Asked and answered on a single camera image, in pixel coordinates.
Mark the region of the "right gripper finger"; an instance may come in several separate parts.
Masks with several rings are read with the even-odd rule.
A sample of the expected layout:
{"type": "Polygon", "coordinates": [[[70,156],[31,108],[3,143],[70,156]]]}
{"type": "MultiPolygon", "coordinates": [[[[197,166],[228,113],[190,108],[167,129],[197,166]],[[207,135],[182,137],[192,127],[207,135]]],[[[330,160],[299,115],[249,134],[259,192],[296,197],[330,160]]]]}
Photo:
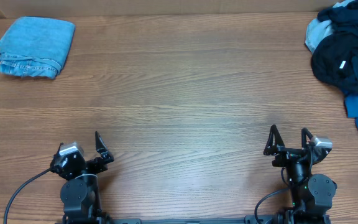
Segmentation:
{"type": "Polygon", "coordinates": [[[263,154],[265,156],[274,156],[279,154],[281,150],[285,147],[283,139],[278,131],[278,128],[275,124],[270,127],[270,132],[268,136],[267,143],[263,154]]]}
{"type": "Polygon", "coordinates": [[[301,130],[301,146],[302,148],[306,148],[308,140],[311,140],[313,135],[309,132],[307,128],[303,128],[301,130]]]}

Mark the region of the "black t-shirt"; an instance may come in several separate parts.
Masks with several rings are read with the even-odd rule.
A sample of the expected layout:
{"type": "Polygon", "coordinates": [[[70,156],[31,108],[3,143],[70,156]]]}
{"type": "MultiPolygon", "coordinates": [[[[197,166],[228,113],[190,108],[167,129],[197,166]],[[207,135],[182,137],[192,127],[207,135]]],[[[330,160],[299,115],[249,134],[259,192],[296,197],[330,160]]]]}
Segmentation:
{"type": "Polygon", "coordinates": [[[358,37],[333,34],[324,38],[312,55],[311,67],[318,80],[358,95],[358,37]]]}

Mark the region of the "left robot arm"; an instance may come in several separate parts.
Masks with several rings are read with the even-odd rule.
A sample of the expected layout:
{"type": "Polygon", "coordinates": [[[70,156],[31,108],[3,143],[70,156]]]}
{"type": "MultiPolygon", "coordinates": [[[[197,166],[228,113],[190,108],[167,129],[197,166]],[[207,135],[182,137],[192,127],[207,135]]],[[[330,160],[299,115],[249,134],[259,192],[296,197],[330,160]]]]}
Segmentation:
{"type": "Polygon", "coordinates": [[[60,190],[63,223],[112,223],[101,207],[98,174],[108,169],[114,157],[101,135],[98,132],[94,135],[98,157],[87,161],[77,142],[61,143],[50,163],[50,171],[67,181],[60,190]]]}

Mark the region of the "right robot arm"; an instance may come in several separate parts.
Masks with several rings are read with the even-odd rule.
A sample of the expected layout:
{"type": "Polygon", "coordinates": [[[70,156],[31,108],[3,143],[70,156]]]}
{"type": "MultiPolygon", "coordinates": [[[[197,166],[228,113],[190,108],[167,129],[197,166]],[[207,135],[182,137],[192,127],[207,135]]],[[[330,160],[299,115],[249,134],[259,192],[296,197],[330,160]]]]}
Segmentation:
{"type": "Polygon", "coordinates": [[[262,198],[254,209],[257,223],[296,224],[330,223],[326,214],[332,208],[337,184],[324,174],[313,174],[312,167],[322,162],[333,149],[333,142],[313,135],[307,128],[301,130],[301,147],[286,147],[276,125],[270,127],[264,149],[265,156],[274,156],[272,165],[281,168],[285,189],[262,198]],[[259,218],[257,210],[262,202],[280,193],[290,192],[292,206],[283,208],[268,220],[259,218]]]}

